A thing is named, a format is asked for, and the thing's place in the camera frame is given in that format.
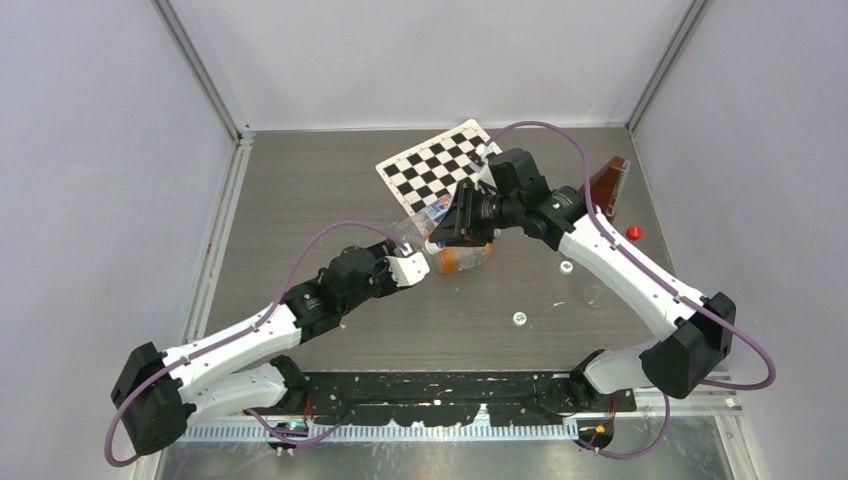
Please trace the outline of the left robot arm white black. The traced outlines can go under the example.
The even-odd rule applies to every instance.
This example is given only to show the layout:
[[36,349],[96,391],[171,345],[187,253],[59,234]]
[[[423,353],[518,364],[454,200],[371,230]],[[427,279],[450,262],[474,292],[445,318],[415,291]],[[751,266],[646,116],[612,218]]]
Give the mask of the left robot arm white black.
[[348,247],[315,277],[285,289],[249,318],[200,340],[134,348],[110,397],[112,438],[124,428],[136,457],[175,443],[189,427],[251,408],[298,412],[306,380],[283,351],[340,326],[363,303],[412,288],[429,272],[421,252],[391,240]]

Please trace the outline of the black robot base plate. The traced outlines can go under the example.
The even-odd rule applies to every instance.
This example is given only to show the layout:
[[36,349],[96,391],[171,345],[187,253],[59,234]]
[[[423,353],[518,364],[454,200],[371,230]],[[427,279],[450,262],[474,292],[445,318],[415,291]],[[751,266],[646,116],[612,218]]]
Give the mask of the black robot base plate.
[[311,372],[297,412],[324,425],[546,426],[575,414],[631,413],[630,390],[593,393],[566,372]]

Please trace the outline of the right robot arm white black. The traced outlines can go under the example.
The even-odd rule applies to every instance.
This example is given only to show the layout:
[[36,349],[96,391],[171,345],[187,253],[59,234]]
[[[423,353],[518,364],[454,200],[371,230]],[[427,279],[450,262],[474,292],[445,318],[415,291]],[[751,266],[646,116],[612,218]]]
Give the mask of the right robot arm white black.
[[708,297],[685,285],[615,232],[606,217],[586,206],[569,186],[552,190],[532,155],[514,148],[486,166],[494,184],[465,179],[429,236],[440,247],[484,246],[497,229],[519,227],[585,267],[624,300],[653,340],[590,355],[574,370],[571,397],[596,410],[611,393],[654,386],[686,398],[730,353],[736,305],[722,292]]

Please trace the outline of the clear plastic bottle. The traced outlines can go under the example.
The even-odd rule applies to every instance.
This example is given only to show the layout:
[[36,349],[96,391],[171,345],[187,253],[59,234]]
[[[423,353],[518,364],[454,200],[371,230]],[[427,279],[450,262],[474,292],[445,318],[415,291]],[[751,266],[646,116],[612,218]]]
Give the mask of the clear plastic bottle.
[[443,252],[445,245],[443,242],[433,242],[426,240],[423,243],[423,251],[431,258],[439,258]]

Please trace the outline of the clear bottle blue label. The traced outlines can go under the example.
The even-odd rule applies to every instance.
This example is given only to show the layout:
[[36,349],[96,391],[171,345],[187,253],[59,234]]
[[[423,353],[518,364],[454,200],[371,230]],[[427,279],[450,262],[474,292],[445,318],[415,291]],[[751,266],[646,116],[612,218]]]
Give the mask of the clear bottle blue label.
[[404,244],[408,244],[416,251],[423,251],[423,243],[429,239],[430,234],[441,223],[448,212],[451,201],[452,196],[450,194],[443,195],[408,218],[394,223],[391,226],[391,231]]

